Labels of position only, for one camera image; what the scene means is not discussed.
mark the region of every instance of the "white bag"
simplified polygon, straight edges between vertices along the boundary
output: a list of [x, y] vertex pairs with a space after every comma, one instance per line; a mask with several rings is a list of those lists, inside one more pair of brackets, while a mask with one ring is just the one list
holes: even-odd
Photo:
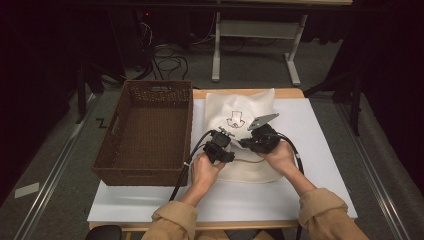
[[256, 117], [274, 112], [274, 95], [274, 89], [251, 96], [221, 93], [206, 95], [204, 132], [213, 129], [220, 131], [219, 127], [222, 127], [235, 135], [231, 137], [232, 142], [227, 149], [235, 153], [235, 159], [219, 173], [219, 180], [265, 183], [282, 177], [266, 160], [247, 148], [241, 148], [237, 142], [251, 137], [251, 131], [247, 128]]

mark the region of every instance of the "white tabletop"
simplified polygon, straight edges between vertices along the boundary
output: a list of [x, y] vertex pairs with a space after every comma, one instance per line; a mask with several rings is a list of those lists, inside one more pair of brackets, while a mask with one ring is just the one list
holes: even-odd
[[[204, 105], [204, 99], [194, 100], [192, 147], [203, 135]], [[295, 144], [305, 176], [317, 187], [325, 187], [341, 197], [349, 207], [348, 215], [357, 218], [309, 100], [275, 99], [274, 108], [280, 116], [271, 125]], [[176, 199], [185, 189], [179, 190]], [[109, 187], [100, 182], [88, 222], [123, 226], [150, 223], [152, 213], [168, 201], [172, 191], [173, 187]], [[218, 181], [198, 209], [200, 224], [296, 220], [299, 197], [284, 178], [265, 184]]]

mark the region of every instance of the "brown woven basket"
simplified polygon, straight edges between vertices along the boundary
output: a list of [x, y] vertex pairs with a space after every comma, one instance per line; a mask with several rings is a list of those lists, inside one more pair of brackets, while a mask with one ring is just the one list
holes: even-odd
[[192, 118], [190, 81], [126, 81], [92, 170], [109, 186], [174, 186]]

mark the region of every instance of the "hand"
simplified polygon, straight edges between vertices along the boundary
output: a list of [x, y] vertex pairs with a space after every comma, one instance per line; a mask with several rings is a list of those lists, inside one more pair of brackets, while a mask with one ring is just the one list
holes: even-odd
[[192, 186], [205, 189], [206, 191], [218, 179], [218, 173], [225, 167], [225, 163], [219, 162], [213, 165], [205, 153], [197, 155], [191, 168]]
[[314, 184], [296, 167], [293, 149], [288, 142], [280, 141], [272, 152], [258, 155], [265, 158], [272, 168], [283, 174], [293, 185], [299, 196], [316, 189]]
[[205, 153], [199, 154], [193, 161], [191, 168], [192, 185], [181, 198], [181, 202], [197, 206], [210, 187], [216, 182], [218, 173], [224, 167], [225, 163], [220, 162], [217, 165], [213, 165]]
[[297, 169], [294, 163], [293, 149], [286, 141], [280, 141], [272, 152], [268, 154], [258, 153], [258, 155], [265, 158], [273, 169], [284, 176], [287, 175], [289, 171]]

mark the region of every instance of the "wire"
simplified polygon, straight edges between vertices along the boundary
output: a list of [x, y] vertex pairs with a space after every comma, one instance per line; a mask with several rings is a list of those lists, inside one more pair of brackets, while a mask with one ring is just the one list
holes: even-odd
[[212, 33], [212, 29], [213, 29], [213, 26], [214, 26], [214, 23], [215, 23], [215, 19], [216, 19], [216, 13], [214, 13], [214, 15], [213, 15], [211, 27], [209, 28], [209, 32], [208, 32], [208, 34], [206, 34], [206, 37], [203, 40], [200, 40], [199, 42], [192, 43], [191, 45], [201, 44], [201, 43], [207, 42], [211, 39], [214, 39], [214, 37], [210, 37], [210, 38], [208, 38], [208, 37]]
[[153, 69], [153, 75], [155, 76], [155, 80], [158, 80], [158, 75], [156, 75], [156, 71], [155, 71], [155, 69]]
[[172, 192], [171, 197], [169, 198], [169, 201], [174, 200], [175, 199], [175, 196], [177, 196], [178, 190], [181, 187], [181, 183], [182, 183], [182, 181], [184, 179], [184, 176], [186, 175], [186, 173], [188, 171], [188, 168], [189, 168], [189, 166], [191, 164], [191, 161], [193, 160], [194, 154], [197, 152], [197, 150], [200, 149], [201, 146], [203, 146], [203, 145], [200, 145], [200, 143], [203, 141], [203, 139], [205, 139], [206, 136], [208, 136], [209, 134], [212, 134], [214, 132], [216, 132], [216, 131], [215, 130], [209, 130], [205, 134], [203, 134], [203, 136], [197, 142], [196, 146], [193, 148], [193, 151], [191, 152], [189, 158], [187, 159], [187, 161], [184, 164], [183, 170], [180, 173], [180, 177], [178, 178], [177, 184], [175, 185], [174, 191]]
[[[158, 54], [158, 53], [160, 53], [161, 51], [164, 51], [164, 50], [169, 50], [170, 53], [168, 53], [166, 55], [159, 55]], [[184, 73], [183, 73], [183, 75], [181, 77], [181, 80], [184, 80], [185, 79], [185, 77], [186, 77], [186, 75], [188, 73], [188, 61], [187, 61], [187, 59], [185, 57], [176, 56], [175, 55], [175, 51], [172, 48], [170, 48], [170, 47], [164, 47], [164, 48], [156, 49], [154, 55], [155, 55], [154, 56], [155, 58], [162, 59], [159, 62], [156, 62], [155, 61], [156, 67], [157, 67], [159, 73], [161, 74], [162, 80], [164, 80], [164, 78], [162, 76], [161, 71], [168, 72], [167, 80], [170, 80], [171, 74], [175, 70], [177, 70], [179, 68], [182, 68], [183, 66], [185, 66], [185, 70], [184, 70]], [[164, 68], [163, 67], [163, 64], [169, 64], [170, 62], [173, 62], [175, 64], [175, 66], [169, 67], [169, 68]]]
[[[209, 43], [209, 41], [212, 40], [212, 39], [214, 39], [214, 38], [215, 37], [211, 37], [210, 39], [208, 39], [208, 40], [206, 40], [204, 42], [197, 43], [196, 45], [192, 45], [192, 47], [193, 48], [196, 48], [196, 49], [200, 49], [200, 50], [212, 49], [212, 48], [215, 47], [215, 44], [214, 43]], [[205, 43], [208, 43], [208, 44], [205, 47], [200, 47], [200, 46], [202, 46]]]
[[285, 140], [286, 142], [288, 142], [291, 146], [291, 148], [293, 149], [294, 152], [294, 157], [296, 158], [296, 162], [297, 162], [297, 168], [299, 168], [299, 171], [305, 175], [305, 172], [303, 170], [303, 164], [302, 164], [302, 159], [300, 158], [300, 154], [297, 151], [296, 147], [294, 146], [293, 142], [284, 134], [281, 133], [277, 133], [277, 135], [275, 134], [265, 134], [268, 136], [275, 136], [275, 137], [280, 137], [281, 139]]
[[270, 39], [263, 39], [263, 38], [247, 38], [246, 44], [251, 46], [271, 46], [278, 42], [281, 42], [283, 39], [280, 38], [270, 38]]
[[251, 162], [251, 161], [247, 161], [247, 160], [243, 160], [243, 159], [234, 159], [233, 160], [233, 162], [244, 162], [244, 163], [248, 163], [248, 164], [258, 164], [258, 163], [261, 163], [261, 162], [264, 162], [265, 161], [265, 158], [264, 159], [262, 159], [261, 161], [258, 161], [258, 162]]
[[[144, 26], [144, 34], [143, 34], [143, 37], [141, 39], [139, 37], [138, 40], [140, 41], [141, 47], [143, 48], [142, 51], [144, 52], [152, 44], [153, 31], [152, 31], [152, 29], [150, 28], [149, 25], [145, 24], [144, 22], [140, 22], [139, 23], [140, 30], [141, 30], [142, 26]], [[149, 31], [149, 43], [147, 44], [147, 46], [144, 46], [144, 38], [147, 35], [147, 30]]]
[[221, 46], [220, 47], [220, 50], [223, 51], [223, 52], [227, 52], [227, 53], [238, 52], [238, 51], [242, 50], [244, 48], [244, 46], [246, 45], [246, 39], [245, 38], [241, 38], [240, 39], [240, 38], [229, 38], [229, 37], [225, 37], [223, 39], [226, 40], [227, 42], [229, 42], [230, 45], [235, 45], [234, 43], [231, 43], [231, 40], [238, 40], [238, 42], [241, 42], [241, 45], [238, 48], [236, 48], [235, 50], [226, 50], [226, 49], [224, 49]]
[[155, 48], [159, 48], [159, 49], [160, 48], [165, 48], [165, 47], [170, 48], [170, 47], [172, 47], [174, 45], [177, 45], [177, 44], [175, 44], [175, 43], [163, 43], [163, 44], [156, 45]]
[[104, 77], [102, 77], [101, 79], [102, 79], [102, 82], [104, 84], [107, 84], [109, 86], [112, 86], [112, 87], [120, 87], [120, 86], [122, 86], [122, 83], [121, 82], [108, 80], [108, 79], [105, 79]]
[[138, 75], [137, 77], [135, 77], [134, 80], [142, 80], [143, 78], [147, 77], [152, 71], [153, 71], [153, 64], [151, 61], [149, 61], [144, 72]]
[[[158, 72], [159, 72], [160, 78], [161, 78], [162, 80], [165, 80], [165, 79], [163, 78], [163, 76], [162, 76], [162, 72], [160, 71], [159, 66], [158, 66], [158, 63], [156, 62], [156, 59], [155, 59], [155, 58], [153, 58], [153, 62], [155, 63], [156, 69], [157, 69], [157, 70], [158, 70]], [[157, 80], [156, 72], [155, 72], [155, 71], [153, 71], [153, 74], [155, 74], [155, 80]]]

